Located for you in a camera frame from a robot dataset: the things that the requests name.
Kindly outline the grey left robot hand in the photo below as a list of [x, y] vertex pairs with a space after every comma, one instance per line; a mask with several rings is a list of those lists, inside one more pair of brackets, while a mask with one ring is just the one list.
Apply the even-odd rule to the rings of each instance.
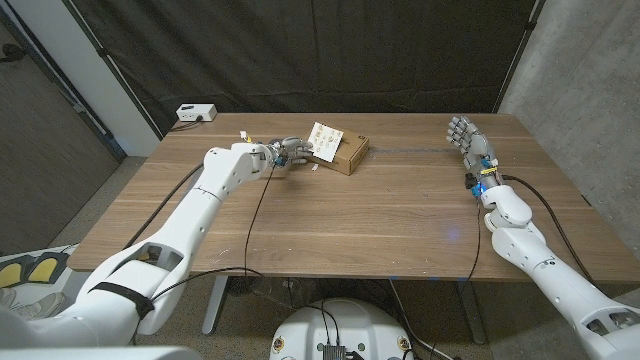
[[308, 157], [313, 155], [313, 144], [299, 137], [287, 137], [273, 139], [269, 144], [274, 156], [276, 167], [285, 167], [289, 164], [304, 164]]

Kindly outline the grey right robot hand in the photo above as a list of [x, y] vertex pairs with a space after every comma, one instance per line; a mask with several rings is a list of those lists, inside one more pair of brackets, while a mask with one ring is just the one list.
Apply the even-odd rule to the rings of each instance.
[[453, 117], [446, 140], [460, 150], [463, 164], [473, 178], [488, 190], [502, 184], [497, 171], [498, 160], [486, 136], [466, 116]]

